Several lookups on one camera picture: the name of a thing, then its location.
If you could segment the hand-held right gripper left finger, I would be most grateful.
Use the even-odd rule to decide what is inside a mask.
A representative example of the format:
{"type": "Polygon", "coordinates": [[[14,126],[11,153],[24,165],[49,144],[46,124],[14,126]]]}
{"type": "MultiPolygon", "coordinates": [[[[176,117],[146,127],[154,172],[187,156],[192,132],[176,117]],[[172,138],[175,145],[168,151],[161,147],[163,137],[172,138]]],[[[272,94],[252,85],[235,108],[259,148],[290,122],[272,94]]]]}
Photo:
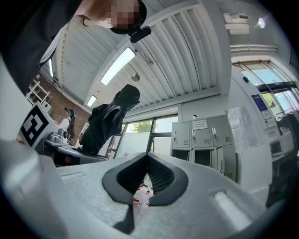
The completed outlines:
{"type": "Polygon", "coordinates": [[[42,239],[146,239],[132,204],[114,201],[102,185],[119,162],[58,168],[23,144],[1,140],[0,188],[18,219],[42,239]]]}

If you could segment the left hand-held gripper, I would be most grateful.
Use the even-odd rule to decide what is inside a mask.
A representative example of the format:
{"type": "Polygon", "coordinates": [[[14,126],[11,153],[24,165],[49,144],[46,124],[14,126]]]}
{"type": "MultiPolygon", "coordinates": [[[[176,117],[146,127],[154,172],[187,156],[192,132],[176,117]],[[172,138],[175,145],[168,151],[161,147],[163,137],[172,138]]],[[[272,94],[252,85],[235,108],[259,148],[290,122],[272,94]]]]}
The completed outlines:
{"type": "Polygon", "coordinates": [[[44,146],[57,149],[58,165],[81,165],[108,161],[105,156],[86,154],[68,147],[67,131],[60,128],[40,102],[36,102],[28,113],[20,129],[23,142],[38,154],[44,154],[44,146]]]}

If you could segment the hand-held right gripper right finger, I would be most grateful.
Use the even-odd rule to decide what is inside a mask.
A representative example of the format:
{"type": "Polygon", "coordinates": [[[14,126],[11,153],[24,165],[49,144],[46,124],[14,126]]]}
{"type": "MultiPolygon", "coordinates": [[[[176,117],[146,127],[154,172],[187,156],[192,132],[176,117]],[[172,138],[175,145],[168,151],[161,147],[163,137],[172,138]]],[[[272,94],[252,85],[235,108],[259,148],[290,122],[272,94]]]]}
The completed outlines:
{"type": "Polygon", "coordinates": [[[271,239],[284,207],[266,208],[218,171],[171,156],[161,158],[188,176],[183,195],[168,206],[151,206],[135,228],[137,239],[271,239]]]}

